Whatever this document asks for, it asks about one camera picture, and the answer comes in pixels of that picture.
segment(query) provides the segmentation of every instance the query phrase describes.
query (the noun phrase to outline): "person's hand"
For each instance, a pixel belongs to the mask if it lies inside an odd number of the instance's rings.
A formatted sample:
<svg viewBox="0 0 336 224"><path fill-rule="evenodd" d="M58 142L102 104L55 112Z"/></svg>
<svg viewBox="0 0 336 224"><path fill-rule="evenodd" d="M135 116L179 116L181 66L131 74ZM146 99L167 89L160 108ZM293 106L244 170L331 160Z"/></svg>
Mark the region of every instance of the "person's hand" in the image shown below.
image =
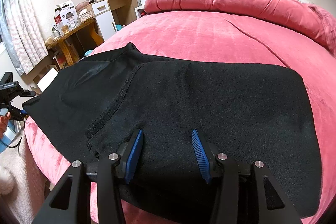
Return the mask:
<svg viewBox="0 0 336 224"><path fill-rule="evenodd" d="M10 118L10 112L8 112L6 116L0 116L0 139L2 139L3 134L6 132L6 127Z"/></svg>

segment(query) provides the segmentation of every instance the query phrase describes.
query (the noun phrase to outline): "beige knit garment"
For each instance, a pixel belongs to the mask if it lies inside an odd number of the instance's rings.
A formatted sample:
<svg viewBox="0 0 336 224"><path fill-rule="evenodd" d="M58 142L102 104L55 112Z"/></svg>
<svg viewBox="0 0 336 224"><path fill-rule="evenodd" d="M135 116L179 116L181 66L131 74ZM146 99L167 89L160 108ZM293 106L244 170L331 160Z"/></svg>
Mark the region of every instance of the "beige knit garment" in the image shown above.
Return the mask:
<svg viewBox="0 0 336 224"><path fill-rule="evenodd" d="M16 181L12 192L2 198L21 224L31 224L44 202L46 177L33 159L23 129L11 145L16 144L21 135L19 147L0 153L0 165L7 168Z"/></svg>

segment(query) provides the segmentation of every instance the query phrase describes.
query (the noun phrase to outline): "black pants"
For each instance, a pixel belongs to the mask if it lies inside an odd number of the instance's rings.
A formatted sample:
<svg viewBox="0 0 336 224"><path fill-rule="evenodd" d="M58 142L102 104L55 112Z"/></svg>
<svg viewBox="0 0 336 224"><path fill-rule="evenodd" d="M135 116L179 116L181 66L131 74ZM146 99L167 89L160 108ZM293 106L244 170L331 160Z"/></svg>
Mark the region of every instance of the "black pants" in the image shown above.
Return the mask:
<svg viewBox="0 0 336 224"><path fill-rule="evenodd" d="M263 161L300 216L319 205L310 102L300 75L284 67L176 60L129 43L61 70L24 109L70 162L116 152L141 128L138 169L121 197L177 222L204 223L214 200L193 152L194 128L236 161Z"/></svg>

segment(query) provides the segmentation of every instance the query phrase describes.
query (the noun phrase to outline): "wooden table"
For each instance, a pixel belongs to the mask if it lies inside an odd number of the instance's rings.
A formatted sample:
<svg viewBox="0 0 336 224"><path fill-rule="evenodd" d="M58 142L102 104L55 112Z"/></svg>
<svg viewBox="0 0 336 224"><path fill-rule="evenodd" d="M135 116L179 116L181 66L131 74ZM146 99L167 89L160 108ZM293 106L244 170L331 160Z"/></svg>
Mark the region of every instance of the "wooden table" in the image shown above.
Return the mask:
<svg viewBox="0 0 336 224"><path fill-rule="evenodd" d="M69 38L71 35L75 34L76 32L78 32L79 30L83 29L83 28L87 28L88 32L90 34L90 36L92 37L92 39L96 42L97 46L99 46L100 44L102 44L104 42L104 39L98 35L95 31L95 20L94 19L87 19L84 23L82 23L81 25L79 25L77 28L71 30L70 32L68 32L67 34L61 36L59 39L53 41L53 43L51 45L49 45L47 47L47 49L51 49L53 47L55 47L56 45L59 45L59 47L61 48L67 63L69 66L73 65L74 63L76 63L78 60L78 58L76 58L76 56L73 55L72 51L70 51L70 48L68 46L68 44L65 42L65 40L67 38Z"/></svg>

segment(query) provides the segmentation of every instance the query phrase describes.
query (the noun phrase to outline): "pink bedspread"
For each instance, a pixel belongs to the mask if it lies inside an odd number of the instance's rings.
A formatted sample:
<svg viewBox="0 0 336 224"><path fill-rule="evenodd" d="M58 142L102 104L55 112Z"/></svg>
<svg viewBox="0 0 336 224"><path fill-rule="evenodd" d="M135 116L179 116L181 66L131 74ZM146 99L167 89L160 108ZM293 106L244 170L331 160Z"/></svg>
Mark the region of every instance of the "pink bedspread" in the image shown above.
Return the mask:
<svg viewBox="0 0 336 224"><path fill-rule="evenodd" d="M145 54L206 62L276 64L302 76L322 157L320 207L315 216L303 220L304 224L315 223L336 193L336 59L332 56L336 54L336 20L322 8L296 0L147 0L145 10L154 14L128 25L93 54L132 42ZM69 162L31 118L25 131L37 165L55 184ZM123 209L129 224L172 223L126 202ZM98 221L94 183L91 217Z"/></svg>

